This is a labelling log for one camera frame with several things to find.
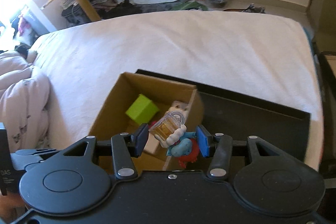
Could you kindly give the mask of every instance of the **toy figure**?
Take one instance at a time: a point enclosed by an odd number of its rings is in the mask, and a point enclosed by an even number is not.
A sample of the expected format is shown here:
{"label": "toy figure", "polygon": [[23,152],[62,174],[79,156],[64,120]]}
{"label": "toy figure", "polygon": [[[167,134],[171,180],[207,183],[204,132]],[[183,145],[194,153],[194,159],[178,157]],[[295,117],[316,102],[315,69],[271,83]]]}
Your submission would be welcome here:
{"label": "toy figure", "polygon": [[186,132],[186,130],[186,126],[181,125],[181,128],[176,129],[173,134],[169,135],[166,141],[159,135],[154,135],[163,148],[168,148],[167,156],[178,158],[178,162],[183,168],[186,168],[187,162],[195,162],[200,152],[195,140],[196,132]]}

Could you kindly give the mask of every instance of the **box flap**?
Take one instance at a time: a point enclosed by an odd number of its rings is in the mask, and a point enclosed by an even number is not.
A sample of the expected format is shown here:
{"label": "box flap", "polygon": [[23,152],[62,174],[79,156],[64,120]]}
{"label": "box flap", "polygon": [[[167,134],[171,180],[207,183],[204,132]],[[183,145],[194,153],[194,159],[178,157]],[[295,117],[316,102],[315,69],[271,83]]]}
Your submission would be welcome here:
{"label": "box flap", "polygon": [[[101,141],[109,140],[112,136],[124,132],[129,122],[129,117],[125,112],[137,99],[138,95],[139,93],[130,85],[126,76],[124,74],[119,75],[91,127],[90,134]],[[111,117],[118,122],[109,122]]]}
{"label": "box flap", "polygon": [[147,75],[134,73],[123,73],[128,82],[154,102],[171,105],[173,101],[189,102],[193,90],[196,86],[186,83],[175,82],[165,79],[159,79]]}
{"label": "box flap", "polygon": [[197,90],[193,91],[189,105],[190,109],[185,126],[188,132],[192,132],[196,130],[196,126],[202,123],[204,116],[204,105]]}

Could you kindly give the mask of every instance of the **clothes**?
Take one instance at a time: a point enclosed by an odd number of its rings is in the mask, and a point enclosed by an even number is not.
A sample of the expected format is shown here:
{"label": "clothes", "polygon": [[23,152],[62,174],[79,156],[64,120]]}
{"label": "clothes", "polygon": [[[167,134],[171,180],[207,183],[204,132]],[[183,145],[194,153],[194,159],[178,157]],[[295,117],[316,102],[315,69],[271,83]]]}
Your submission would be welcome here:
{"label": "clothes", "polygon": [[19,31],[19,29],[18,29],[19,28],[19,21],[20,21],[20,18],[17,17],[11,23],[12,28],[15,29],[14,37],[16,36],[17,32]]}
{"label": "clothes", "polygon": [[48,78],[18,52],[0,54],[0,122],[11,153],[47,146],[49,89]]}
{"label": "clothes", "polygon": [[25,30],[30,28],[31,25],[28,23],[28,21],[26,21],[23,17],[21,17],[18,24],[19,36],[21,37],[25,33]]}

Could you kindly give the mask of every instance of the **bed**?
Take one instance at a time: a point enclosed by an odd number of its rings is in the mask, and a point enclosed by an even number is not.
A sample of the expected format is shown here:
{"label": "bed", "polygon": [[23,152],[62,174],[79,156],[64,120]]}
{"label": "bed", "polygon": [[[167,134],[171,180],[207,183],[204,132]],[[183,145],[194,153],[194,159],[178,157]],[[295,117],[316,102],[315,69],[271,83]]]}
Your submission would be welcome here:
{"label": "bed", "polygon": [[294,20],[175,11],[131,15],[40,37],[35,65],[49,77],[51,147],[88,135],[120,73],[172,75],[311,113],[305,162],[318,169],[323,115],[308,39]]}

